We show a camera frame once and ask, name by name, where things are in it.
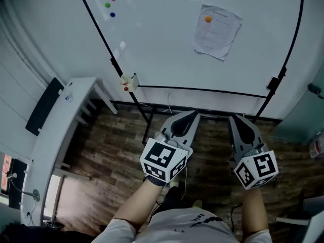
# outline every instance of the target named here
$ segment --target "red sign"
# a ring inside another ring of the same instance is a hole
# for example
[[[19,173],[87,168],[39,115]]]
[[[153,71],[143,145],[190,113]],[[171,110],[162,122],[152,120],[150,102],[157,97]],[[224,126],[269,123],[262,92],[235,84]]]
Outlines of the red sign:
[[[11,157],[7,154],[5,155],[5,161],[2,168],[2,178],[1,178],[1,190],[7,191],[8,189],[8,178],[7,178],[7,172],[10,170],[11,165]]]

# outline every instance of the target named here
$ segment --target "white chair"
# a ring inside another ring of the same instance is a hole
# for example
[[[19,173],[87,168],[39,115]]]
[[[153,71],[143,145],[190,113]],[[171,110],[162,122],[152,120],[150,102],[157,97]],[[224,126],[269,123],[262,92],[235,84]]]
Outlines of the white chair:
[[[277,217],[278,222],[308,226],[302,243],[315,243],[324,232],[324,211],[311,217],[309,220],[289,219]]]

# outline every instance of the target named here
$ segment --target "white wall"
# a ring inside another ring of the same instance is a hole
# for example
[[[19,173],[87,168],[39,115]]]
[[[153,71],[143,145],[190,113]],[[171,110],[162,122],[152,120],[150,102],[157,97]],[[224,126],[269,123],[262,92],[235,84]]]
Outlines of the white wall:
[[[0,151],[28,161],[36,136],[25,126],[44,89],[29,74],[0,26]]]
[[[117,85],[118,75],[111,66],[109,53],[82,0],[10,1],[34,45],[64,82],[72,77],[96,76],[103,80],[114,100],[132,101]],[[324,0],[304,1],[303,18],[287,64],[287,76],[262,116],[285,117],[319,70],[324,60],[323,8]],[[140,102],[167,104],[166,91],[140,88],[135,94]],[[245,114],[256,114],[264,101],[214,92],[169,91],[171,105]]]

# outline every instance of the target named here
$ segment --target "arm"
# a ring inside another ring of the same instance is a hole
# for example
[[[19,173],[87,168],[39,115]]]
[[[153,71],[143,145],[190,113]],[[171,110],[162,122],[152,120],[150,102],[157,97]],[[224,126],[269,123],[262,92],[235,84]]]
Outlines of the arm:
[[[243,239],[258,231],[268,229],[268,218],[260,189],[255,188],[243,192],[242,202]]]
[[[138,231],[150,215],[162,189],[162,186],[156,186],[149,180],[145,180],[113,218],[126,220]]]

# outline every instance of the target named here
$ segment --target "magnet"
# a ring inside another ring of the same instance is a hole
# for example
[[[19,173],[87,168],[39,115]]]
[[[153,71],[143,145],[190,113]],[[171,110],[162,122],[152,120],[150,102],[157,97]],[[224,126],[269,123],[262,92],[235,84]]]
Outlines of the magnet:
[[[211,18],[210,16],[206,16],[206,17],[205,17],[205,21],[206,21],[206,22],[211,22],[211,21],[212,21],[212,18]]]

